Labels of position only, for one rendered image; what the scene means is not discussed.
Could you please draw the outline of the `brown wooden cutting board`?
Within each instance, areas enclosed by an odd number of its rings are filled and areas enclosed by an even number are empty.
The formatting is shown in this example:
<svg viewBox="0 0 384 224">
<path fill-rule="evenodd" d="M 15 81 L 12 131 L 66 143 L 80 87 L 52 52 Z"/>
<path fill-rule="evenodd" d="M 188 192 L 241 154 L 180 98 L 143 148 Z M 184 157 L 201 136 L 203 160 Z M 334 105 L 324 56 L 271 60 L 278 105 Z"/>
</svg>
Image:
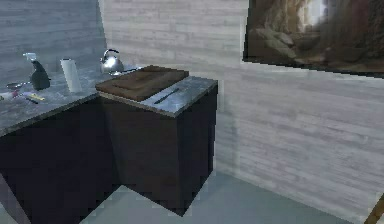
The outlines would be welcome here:
<svg viewBox="0 0 384 224">
<path fill-rule="evenodd" d="M 146 66 L 95 85 L 97 91 L 143 101 L 189 76 L 189 72 L 160 66 Z"/>
</svg>

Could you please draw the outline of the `silver metal spoon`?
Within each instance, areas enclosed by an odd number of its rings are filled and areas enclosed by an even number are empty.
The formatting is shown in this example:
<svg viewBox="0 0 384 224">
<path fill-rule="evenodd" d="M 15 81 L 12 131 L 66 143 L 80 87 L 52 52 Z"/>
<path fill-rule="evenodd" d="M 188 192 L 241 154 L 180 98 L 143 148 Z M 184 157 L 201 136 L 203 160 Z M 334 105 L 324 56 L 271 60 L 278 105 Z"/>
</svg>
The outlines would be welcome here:
<svg viewBox="0 0 384 224">
<path fill-rule="evenodd" d="M 6 85 L 6 87 L 10 90 L 17 90 L 28 84 L 31 84 L 31 82 L 9 83 Z"/>
</svg>

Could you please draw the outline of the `silver metal kettle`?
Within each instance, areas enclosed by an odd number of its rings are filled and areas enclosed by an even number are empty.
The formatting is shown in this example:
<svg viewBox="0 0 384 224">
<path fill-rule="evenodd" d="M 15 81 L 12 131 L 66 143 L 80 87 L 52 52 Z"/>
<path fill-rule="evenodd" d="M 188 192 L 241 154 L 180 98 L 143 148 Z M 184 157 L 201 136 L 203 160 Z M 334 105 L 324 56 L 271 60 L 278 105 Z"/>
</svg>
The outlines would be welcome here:
<svg viewBox="0 0 384 224">
<path fill-rule="evenodd" d="M 110 52 L 119 54 L 118 50 L 107 49 L 100 58 L 100 71 L 102 74 L 110 74 L 114 72 L 122 72 L 124 65 L 117 56 L 110 55 Z"/>
</svg>

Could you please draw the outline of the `dark spray bottle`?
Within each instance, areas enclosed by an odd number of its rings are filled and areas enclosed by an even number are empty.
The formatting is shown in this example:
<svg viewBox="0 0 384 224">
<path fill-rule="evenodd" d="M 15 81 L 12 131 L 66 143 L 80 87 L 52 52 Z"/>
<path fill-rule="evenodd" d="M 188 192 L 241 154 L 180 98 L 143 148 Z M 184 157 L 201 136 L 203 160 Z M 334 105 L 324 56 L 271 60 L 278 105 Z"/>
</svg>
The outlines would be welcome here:
<svg viewBox="0 0 384 224">
<path fill-rule="evenodd" d="M 42 64 L 37 60 L 37 55 L 35 53 L 24 53 L 24 56 L 32 63 L 34 68 L 30 76 L 33 88 L 37 91 L 49 88 L 50 78 Z"/>
</svg>

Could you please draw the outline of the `red and white small item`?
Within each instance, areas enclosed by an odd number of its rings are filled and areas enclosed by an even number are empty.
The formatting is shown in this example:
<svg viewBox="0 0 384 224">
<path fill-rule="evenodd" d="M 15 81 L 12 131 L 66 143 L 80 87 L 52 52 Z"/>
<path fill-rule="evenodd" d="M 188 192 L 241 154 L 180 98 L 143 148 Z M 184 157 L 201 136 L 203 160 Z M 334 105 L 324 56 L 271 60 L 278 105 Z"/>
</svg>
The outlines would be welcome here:
<svg viewBox="0 0 384 224">
<path fill-rule="evenodd" d="M 19 95 L 18 91 L 0 93 L 0 101 L 11 100 Z"/>
</svg>

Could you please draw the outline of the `dark table knife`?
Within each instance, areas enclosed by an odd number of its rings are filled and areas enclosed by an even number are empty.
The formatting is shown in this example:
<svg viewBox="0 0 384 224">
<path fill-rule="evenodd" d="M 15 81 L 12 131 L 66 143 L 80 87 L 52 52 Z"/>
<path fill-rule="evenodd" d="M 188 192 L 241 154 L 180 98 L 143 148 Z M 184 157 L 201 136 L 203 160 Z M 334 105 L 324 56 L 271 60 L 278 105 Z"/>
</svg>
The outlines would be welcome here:
<svg viewBox="0 0 384 224">
<path fill-rule="evenodd" d="M 168 93 L 167 95 L 161 97 L 160 99 L 158 99 L 157 101 L 154 102 L 154 104 L 159 104 L 161 103 L 162 101 L 164 101 L 166 98 L 168 98 L 170 95 L 178 92 L 180 89 L 179 88 L 175 88 L 174 90 L 172 90 L 170 93 Z"/>
</svg>

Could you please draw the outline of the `dark kitchen counter cabinet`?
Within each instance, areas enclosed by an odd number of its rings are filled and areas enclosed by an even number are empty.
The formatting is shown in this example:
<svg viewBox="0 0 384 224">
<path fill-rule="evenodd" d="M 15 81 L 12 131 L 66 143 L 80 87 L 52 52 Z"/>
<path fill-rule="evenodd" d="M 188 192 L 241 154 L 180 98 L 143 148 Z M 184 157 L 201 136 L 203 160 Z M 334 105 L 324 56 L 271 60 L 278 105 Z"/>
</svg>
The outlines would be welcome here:
<svg viewBox="0 0 384 224">
<path fill-rule="evenodd" d="M 137 102 L 97 91 L 107 80 L 0 102 L 0 206 L 17 224 L 80 224 L 120 186 L 182 216 L 211 174 L 217 81 L 189 75 Z"/>
</svg>

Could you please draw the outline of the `framed brown landscape painting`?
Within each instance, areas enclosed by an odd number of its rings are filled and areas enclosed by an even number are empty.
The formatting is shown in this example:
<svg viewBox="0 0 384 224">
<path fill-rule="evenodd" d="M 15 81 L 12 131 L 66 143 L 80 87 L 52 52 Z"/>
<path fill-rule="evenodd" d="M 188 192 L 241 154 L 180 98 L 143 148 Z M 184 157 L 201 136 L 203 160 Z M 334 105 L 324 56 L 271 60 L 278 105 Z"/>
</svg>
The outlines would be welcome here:
<svg viewBox="0 0 384 224">
<path fill-rule="evenodd" d="M 242 60 L 384 79 L 384 0 L 249 0 Z"/>
</svg>

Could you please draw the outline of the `brown wooden post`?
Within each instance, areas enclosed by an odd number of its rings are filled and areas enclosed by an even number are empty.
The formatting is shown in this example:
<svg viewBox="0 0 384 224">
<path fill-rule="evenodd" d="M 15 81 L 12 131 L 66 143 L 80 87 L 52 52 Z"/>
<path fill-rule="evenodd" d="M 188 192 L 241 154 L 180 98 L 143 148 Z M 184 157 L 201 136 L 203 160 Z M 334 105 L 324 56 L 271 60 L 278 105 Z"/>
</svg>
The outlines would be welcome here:
<svg viewBox="0 0 384 224">
<path fill-rule="evenodd" d="M 377 203 L 366 218 L 364 224 L 377 224 L 378 220 L 384 213 L 384 193 L 380 196 Z"/>
</svg>

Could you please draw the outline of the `white paper towel roll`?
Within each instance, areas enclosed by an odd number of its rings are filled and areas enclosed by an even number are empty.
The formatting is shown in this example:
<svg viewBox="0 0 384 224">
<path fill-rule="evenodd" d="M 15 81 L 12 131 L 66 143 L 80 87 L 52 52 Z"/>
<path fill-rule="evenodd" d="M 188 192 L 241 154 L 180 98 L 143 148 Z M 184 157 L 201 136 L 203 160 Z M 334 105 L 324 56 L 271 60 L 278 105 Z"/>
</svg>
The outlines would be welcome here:
<svg viewBox="0 0 384 224">
<path fill-rule="evenodd" d="M 78 77 L 77 67 L 74 60 L 64 58 L 60 60 L 68 88 L 70 92 L 77 93 L 82 91 Z"/>
</svg>

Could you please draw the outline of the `silver metal ladle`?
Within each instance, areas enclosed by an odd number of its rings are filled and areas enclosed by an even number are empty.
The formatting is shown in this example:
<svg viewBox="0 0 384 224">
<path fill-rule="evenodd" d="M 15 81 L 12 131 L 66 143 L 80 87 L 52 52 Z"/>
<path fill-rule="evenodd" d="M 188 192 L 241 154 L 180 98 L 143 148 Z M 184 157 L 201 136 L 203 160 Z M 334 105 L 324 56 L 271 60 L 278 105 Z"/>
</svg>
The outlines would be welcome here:
<svg viewBox="0 0 384 224">
<path fill-rule="evenodd" d="M 133 68 L 133 69 L 124 70 L 124 71 L 114 71 L 114 72 L 110 72 L 109 75 L 111 75 L 111 76 L 120 76 L 120 75 L 125 75 L 125 74 L 128 74 L 128 73 L 140 70 L 140 69 L 142 69 L 142 67 Z"/>
</svg>

